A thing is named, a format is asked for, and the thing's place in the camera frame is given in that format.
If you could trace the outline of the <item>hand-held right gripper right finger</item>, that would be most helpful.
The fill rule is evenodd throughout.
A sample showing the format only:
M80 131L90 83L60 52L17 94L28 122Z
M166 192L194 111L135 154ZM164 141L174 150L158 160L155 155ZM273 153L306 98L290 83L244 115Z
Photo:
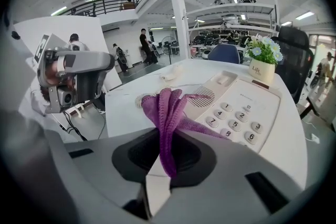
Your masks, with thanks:
M177 134L202 153L191 170L213 170L196 186L173 188L153 224L273 224L284 219L276 213L303 191L247 146L192 131Z

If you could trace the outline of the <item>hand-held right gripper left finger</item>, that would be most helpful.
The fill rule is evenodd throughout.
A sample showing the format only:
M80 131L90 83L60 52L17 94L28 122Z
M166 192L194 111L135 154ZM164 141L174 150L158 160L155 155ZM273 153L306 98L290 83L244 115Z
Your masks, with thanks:
M156 128L125 135L66 144L84 178L120 207L148 205L145 178L159 153Z

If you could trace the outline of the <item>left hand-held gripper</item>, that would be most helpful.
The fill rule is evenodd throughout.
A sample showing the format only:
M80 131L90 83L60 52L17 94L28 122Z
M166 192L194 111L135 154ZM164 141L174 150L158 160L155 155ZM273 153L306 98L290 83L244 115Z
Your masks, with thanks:
M109 53L70 51L65 44L54 34L44 34L34 56L37 79L49 92L47 114L63 113L78 103L98 98L107 73L114 68L115 60ZM46 66L54 61L60 78L58 86L48 84L45 76Z

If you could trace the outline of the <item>white desk telephone base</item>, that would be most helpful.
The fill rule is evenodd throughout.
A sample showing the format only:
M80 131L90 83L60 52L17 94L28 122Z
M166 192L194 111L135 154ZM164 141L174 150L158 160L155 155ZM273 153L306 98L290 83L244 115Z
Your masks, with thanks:
M222 71L193 92L184 114L235 143L258 153L274 125L281 94L267 85Z

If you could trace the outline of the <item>purple cloth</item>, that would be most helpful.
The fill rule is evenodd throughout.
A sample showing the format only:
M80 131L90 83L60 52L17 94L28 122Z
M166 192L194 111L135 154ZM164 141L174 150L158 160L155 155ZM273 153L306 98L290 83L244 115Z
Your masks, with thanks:
M171 179L192 168L202 157L199 147L177 134L176 131L193 131L221 141L230 141L184 115L183 111L187 102L201 98L207 100L210 96L182 95L181 89L164 88L158 94L145 95L141 99L144 114L159 131L159 158L163 170Z

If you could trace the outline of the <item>person's left forearm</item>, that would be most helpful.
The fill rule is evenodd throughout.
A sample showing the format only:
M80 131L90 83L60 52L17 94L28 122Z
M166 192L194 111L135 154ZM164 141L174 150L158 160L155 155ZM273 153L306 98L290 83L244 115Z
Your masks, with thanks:
M46 109L50 105L48 89L41 86L37 77L31 82L28 88L28 97L31 107L41 116L46 116Z

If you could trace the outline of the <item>white telephone handset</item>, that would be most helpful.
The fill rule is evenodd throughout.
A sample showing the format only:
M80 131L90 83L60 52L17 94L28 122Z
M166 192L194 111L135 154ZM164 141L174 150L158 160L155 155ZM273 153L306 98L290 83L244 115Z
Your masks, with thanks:
M163 81L172 81L176 78L178 78L183 72L183 67L181 65L175 65L170 70L170 72L161 75L161 79Z

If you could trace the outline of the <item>person's left hand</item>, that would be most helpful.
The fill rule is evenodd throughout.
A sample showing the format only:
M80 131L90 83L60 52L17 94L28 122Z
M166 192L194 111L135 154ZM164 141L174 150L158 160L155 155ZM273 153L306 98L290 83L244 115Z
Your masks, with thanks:
M73 89L73 77L69 75L63 75L59 76L57 75L58 69L57 69L57 61L54 61L53 63L49 64L45 68L45 76L46 76L46 81L48 84L51 84L53 86L58 86L58 85L67 85L68 88Z

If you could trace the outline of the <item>black standing floor fan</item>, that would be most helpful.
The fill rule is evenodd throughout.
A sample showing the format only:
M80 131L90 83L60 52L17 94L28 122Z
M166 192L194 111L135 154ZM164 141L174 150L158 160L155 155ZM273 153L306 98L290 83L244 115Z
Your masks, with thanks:
M171 64L172 56L176 56L180 53L178 42L172 36L166 36L159 44L161 45L163 53L168 55Z

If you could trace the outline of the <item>white pot with artificial flowers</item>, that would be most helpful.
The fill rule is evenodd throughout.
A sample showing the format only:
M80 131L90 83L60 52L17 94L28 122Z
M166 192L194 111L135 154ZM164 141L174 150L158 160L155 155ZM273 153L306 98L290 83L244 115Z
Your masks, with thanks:
M249 74L265 83L272 83L275 69L283 60L278 43L260 35L251 36L246 45L246 54L250 57Z

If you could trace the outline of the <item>blue chair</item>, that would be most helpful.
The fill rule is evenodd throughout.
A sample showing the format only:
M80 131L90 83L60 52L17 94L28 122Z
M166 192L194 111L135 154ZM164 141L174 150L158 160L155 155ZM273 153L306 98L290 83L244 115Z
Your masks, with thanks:
M219 44L208 54L208 60L239 64L240 56L234 45Z

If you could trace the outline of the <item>black mesh office chair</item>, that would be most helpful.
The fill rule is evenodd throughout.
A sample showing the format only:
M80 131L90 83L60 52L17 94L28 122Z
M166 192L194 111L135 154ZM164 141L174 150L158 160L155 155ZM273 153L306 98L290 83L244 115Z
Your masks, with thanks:
M283 55L275 73L285 83L294 103L298 103L314 59L309 48L309 38L302 30L282 26L278 36L271 39L280 46Z

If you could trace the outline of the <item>white metal shelf rack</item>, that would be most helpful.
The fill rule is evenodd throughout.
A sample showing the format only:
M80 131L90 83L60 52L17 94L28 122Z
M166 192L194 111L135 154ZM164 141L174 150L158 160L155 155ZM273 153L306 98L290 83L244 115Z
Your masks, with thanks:
M230 31L235 31L232 35L233 40L228 40L227 32L220 29L221 17L228 13L236 15L244 14L245 20L240 22L240 25L228 25ZM208 54L219 44L234 45L239 53L240 61L249 61L246 54L246 45L251 36L260 35L262 37L277 36L279 32L278 5L268 5L261 3L244 3L244 4L228 4L223 6L209 6L203 7L189 12L185 12L185 17L194 20L195 24L188 25L188 32L190 38L190 47L194 57L207 59ZM218 33L221 40L217 45L194 44L193 40L196 36L202 33Z

